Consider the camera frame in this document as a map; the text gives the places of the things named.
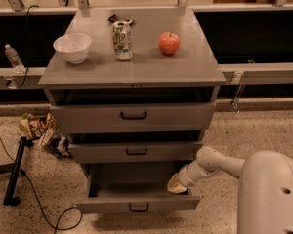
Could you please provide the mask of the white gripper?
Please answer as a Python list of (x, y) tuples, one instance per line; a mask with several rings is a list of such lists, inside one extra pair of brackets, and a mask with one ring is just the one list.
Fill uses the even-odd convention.
[(194, 187), (196, 182), (207, 176), (208, 171), (197, 161), (193, 161), (180, 168), (177, 174), (173, 174), (167, 184), (168, 191), (175, 194), (184, 193), (187, 188)]

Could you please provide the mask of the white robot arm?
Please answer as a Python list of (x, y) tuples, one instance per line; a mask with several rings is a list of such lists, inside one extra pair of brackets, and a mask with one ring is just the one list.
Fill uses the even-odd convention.
[(219, 171), (238, 179), (237, 234), (293, 234), (293, 159), (273, 151), (239, 159), (204, 146), (167, 189), (183, 193)]

